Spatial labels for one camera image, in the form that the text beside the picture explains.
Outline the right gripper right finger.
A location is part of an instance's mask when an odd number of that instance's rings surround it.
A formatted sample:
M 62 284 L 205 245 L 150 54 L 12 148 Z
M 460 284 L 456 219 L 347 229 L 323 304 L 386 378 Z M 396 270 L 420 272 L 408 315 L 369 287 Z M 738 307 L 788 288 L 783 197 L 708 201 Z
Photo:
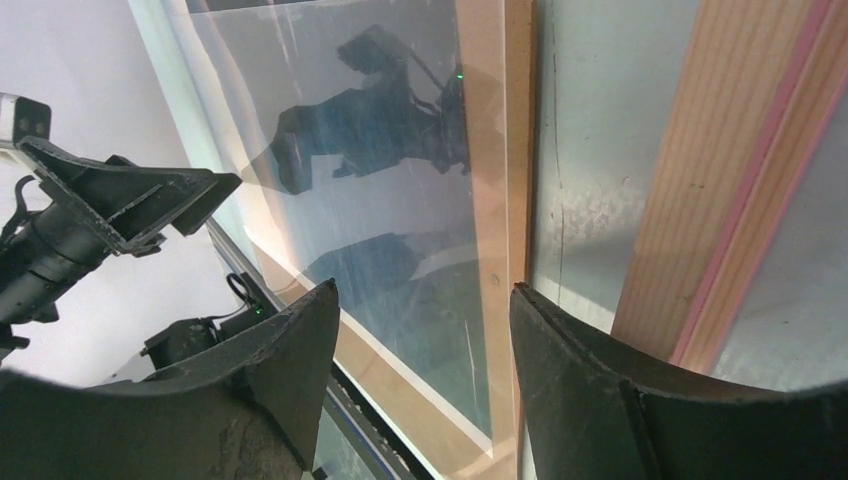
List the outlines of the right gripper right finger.
M 778 392 L 698 374 L 571 316 L 531 286 L 510 329 L 541 479 L 843 479 L 847 385 Z

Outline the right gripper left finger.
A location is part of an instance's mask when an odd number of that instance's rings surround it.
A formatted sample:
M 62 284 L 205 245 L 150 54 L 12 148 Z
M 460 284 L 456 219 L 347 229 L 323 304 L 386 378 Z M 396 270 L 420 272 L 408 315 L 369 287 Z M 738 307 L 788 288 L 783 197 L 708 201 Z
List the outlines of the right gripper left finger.
M 1 374 L 5 479 L 299 479 L 340 323 L 334 280 L 140 382 Z

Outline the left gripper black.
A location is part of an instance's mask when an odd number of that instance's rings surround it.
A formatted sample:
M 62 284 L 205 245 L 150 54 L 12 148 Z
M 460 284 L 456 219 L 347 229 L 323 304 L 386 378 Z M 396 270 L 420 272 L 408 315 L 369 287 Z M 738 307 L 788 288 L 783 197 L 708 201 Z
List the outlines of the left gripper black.
M 28 136 L 17 144 L 51 198 L 11 220 L 1 241 L 1 321 L 55 322 L 57 300 L 110 255 L 145 256 L 170 226 L 195 234 L 242 184 L 205 168 L 141 167 L 74 156 Z

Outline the pink wooden picture frame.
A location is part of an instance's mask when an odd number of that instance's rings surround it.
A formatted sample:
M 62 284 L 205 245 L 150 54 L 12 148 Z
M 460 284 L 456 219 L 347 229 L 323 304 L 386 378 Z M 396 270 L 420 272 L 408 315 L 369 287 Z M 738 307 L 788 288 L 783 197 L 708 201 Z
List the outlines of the pink wooden picture frame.
M 703 1 L 611 333 L 708 374 L 847 86 L 843 1 Z

